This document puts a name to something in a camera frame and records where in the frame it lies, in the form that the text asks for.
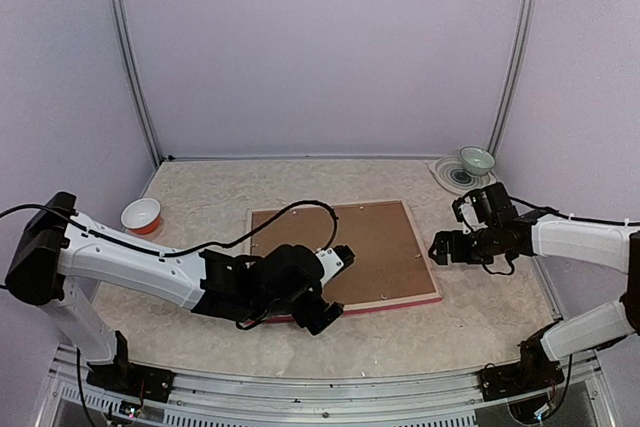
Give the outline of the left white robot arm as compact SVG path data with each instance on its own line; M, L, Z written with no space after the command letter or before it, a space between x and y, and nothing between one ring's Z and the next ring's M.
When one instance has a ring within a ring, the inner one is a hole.
M355 260L346 245L317 251L280 245L265 256L231 256L209 241L184 250L114 231L78 212L76 198L55 194L31 205L5 277L8 292L41 308L93 368L121 392L140 381L124 336L109 328L82 294L79 278L142 292L194 314L232 321L250 330L279 316L317 335L343 312L323 297L325 286Z

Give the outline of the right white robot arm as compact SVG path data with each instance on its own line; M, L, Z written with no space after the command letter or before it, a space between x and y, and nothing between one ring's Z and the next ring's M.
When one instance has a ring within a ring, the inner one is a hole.
M521 344L525 357L511 380L535 389L557 362L639 333L639 224L563 214L510 195L502 183L471 190L452 203L460 229L439 231L429 248L438 265L479 266L503 258L504 275L520 258L550 281L563 317Z

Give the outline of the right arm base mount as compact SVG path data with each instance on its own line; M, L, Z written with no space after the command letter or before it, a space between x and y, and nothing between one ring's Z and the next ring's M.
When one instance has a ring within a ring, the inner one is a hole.
M527 339L519 348L518 361L503 365L487 364L478 372L485 402L535 392L565 381L560 362L548 358L539 338Z

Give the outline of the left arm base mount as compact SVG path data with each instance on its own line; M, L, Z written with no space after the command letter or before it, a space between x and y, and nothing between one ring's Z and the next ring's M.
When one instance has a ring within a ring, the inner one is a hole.
M110 392L167 403L176 373L162 368L133 363L129 360L128 344L120 331L114 333L116 350L107 364L88 362L87 381Z

